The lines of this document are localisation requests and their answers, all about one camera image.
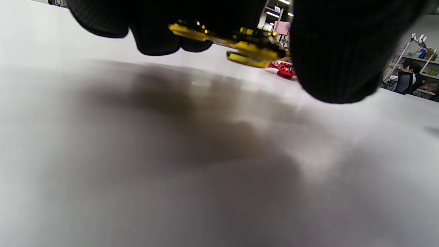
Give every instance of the white table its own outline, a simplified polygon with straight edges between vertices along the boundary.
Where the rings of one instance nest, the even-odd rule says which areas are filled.
[[[325,104],[224,47],[146,57],[1,3],[0,246],[438,245],[437,103]]]

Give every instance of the person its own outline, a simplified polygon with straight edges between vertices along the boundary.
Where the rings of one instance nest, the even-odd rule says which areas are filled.
[[[414,62],[409,62],[407,64],[408,65],[405,67],[405,71],[412,73],[411,81],[409,75],[399,76],[400,78],[396,76],[395,79],[398,80],[398,83],[393,85],[393,87],[390,89],[391,91],[395,91],[397,93],[411,93],[412,87],[410,85],[415,84],[415,82],[417,81],[417,75],[421,71],[421,66],[418,63]]]
[[[169,0],[166,11],[153,0],[69,0],[78,23],[89,32],[123,38],[131,29],[138,50],[161,56],[180,48],[202,52],[211,42],[173,35],[169,23],[197,19],[217,33],[256,29],[266,0]],[[402,35],[438,0],[294,0],[290,52],[300,84],[329,103],[353,103],[374,93],[383,68]]]
[[[412,80],[412,84],[414,84],[416,82],[416,77],[419,74],[419,72],[421,71],[421,66],[418,63],[411,63],[410,65],[408,65],[406,67],[406,71],[410,72],[413,74],[413,80]]]

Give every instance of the white shelf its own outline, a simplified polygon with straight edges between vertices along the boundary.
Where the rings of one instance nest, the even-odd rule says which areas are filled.
[[[436,95],[435,93],[433,93],[433,92],[429,92],[429,91],[426,91],[426,90],[424,90],[424,89],[420,89],[420,88],[418,88],[418,89],[416,89],[417,91],[420,91],[420,92],[423,92],[423,93],[426,93],[426,94],[431,94],[431,95]]]
[[[412,60],[421,61],[421,62],[427,62],[426,59],[412,58],[411,56],[403,56],[403,58],[406,58],[406,59],[412,59]]]
[[[437,76],[432,76],[432,75],[429,75],[429,74],[426,74],[426,73],[421,73],[421,76],[425,76],[425,77],[428,77],[428,78],[432,78],[432,79],[439,80],[439,77],[437,77]]]

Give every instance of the ceiling light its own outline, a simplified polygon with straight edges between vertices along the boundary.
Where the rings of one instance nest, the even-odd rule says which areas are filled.
[[[277,17],[277,18],[279,18],[279,16],[278,15],[275,15],[275,14],[273,14],[273,13],[271,13],[271,12],[266,12],[267,14],[269,14],[269,15],[272,15],[272,16],[274,16],[274,17]]]

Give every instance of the storage rack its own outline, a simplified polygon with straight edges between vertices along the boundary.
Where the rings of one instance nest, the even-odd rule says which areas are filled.
[[[397,66],[400,64],[401,60],[414,60],[416,62],[420,62],[420,65],[422,66],[421,71],[419,72],[419,74],[421,76],[423,76],[425,78],[425,80],[436,80],[439,83],[439,75],[438,76],[434,76],[434,75],[429,75],[427,73],[424,73],[425,69],[427,68],[428,65],[435,65],[438,67],[439,70],[439,61],[432,61],[432,58],[435,57],[437,49],[432,49],[432,48],[427,48],[426,44],[425,44],[425,40],[426,40],[426,36],[421,35],[421,37],[419,39],[416,38],[416,33],[412,33],[412,37],[410,38],[409,42],[406,44],[406,46],[402,49],[401,54],[399,54],[397,61],[394,63],[393,66],[390,66],[390,70],[386,73],[386,75],[383,77],[383,82],[387,81],[391,75],[395,74],[396,72],[401,71],[400,69],[397,69]],[[418,50],[416,50],[416,52],[414,52],[411,56],[407,56],[404,55],[407,48],[409,47],[409,45],[411,44],[411,42],[415,42],[416,44],[418,44],[419,48]],[[420,49],[428,49],[432,55],[428,58],[428,59],[422,59],[422,58],[415,58],[414,56],[416,55],[416,53],[420,50]],[[426,94],[430,94],[435,96],[436,94],[433,92],[429,92],[423,89],[416,89],[417,91],[426,93]]]

